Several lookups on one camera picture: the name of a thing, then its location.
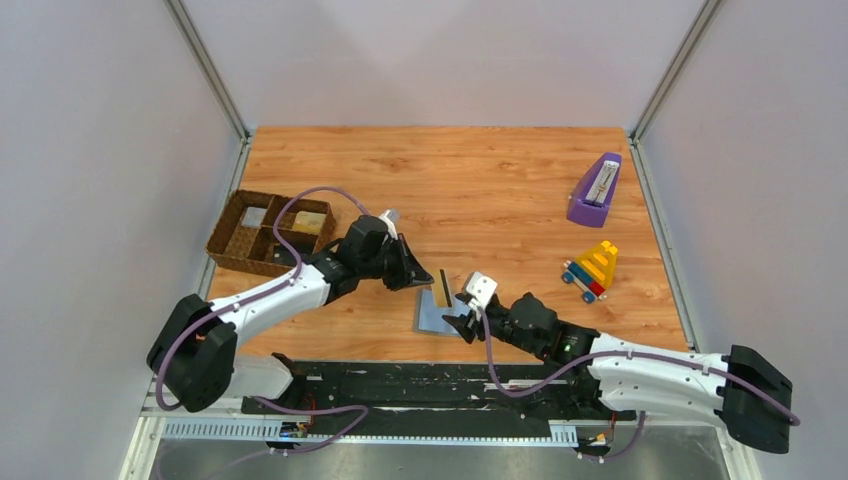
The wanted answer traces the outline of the gold striped card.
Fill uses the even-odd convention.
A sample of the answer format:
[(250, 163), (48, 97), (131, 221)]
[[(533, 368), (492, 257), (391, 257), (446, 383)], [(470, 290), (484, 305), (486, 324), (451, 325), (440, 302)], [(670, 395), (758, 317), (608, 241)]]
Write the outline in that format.
[(448, 309), (453, 306), (453, 294), (444, 269), (439, 269), (438, 273), (434, 275), (430, 290), (435, 307)]

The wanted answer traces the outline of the grey card holder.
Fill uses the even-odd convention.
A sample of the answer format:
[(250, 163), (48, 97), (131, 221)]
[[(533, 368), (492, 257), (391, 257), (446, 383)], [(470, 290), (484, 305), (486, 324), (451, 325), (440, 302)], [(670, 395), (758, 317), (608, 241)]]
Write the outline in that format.
[(422, 289), (418, 292), (416, 299), (412, 330), (421, 334), (459, 337), (456, 329), (443, 317), (445, 315), (463, 316), (469, 312), (468, 306), (458, 301), (454, 301), (450, 307), (438, 307), (435, 304), (433, 292), (430, 289)]

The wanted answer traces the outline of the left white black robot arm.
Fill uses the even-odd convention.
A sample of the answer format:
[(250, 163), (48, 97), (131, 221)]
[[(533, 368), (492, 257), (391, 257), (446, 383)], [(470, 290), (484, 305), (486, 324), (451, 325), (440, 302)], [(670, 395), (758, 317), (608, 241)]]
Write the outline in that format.
[(290, 367), (238, 350), (271, 327), (352, 293), (363, 280), (398, 291), (434, 278), (390, 218), (362, 215), (342, 238), (258, 287), (214, 301), (181, 298), (146, 357), (159, 407), (195, 413), (227, 395), (283, 396), (294, 380)]

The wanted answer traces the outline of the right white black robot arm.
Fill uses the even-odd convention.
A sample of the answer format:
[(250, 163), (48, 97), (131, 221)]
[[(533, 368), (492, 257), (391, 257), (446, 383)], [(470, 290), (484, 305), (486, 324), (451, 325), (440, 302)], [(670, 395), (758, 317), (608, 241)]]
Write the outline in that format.
[(466, 308), (444, 321), (467, 343), (499, 340), (571, 376), (580, 402), (613, 412), (688, 417), (726, 430), (753, 449), (786, 454), (793, 384), (758, 351), (684, 353), (628, 342), (559, 319), (531, 293), (511, 306), (458, 295)]

